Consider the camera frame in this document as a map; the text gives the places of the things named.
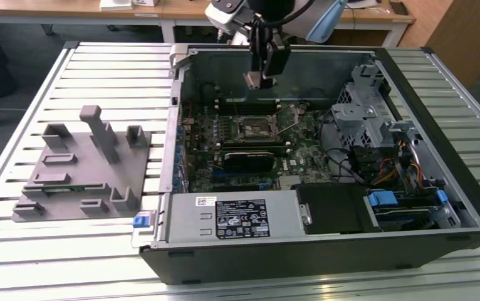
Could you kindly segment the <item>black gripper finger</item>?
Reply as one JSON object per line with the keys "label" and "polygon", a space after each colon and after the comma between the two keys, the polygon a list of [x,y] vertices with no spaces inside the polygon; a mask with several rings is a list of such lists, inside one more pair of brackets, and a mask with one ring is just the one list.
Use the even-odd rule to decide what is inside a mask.
{"label": "black gripper finger", "polygon": [[290,58],[290,46],[267,44],[266,60],[262,67],[262,89],[274,86],[274,78],[283,74],[285,67]]}
{"label": "black gripper finger", "polygon": [[265,50],[251,49],[251,69],[250,71],[262,73],[265,70]]}

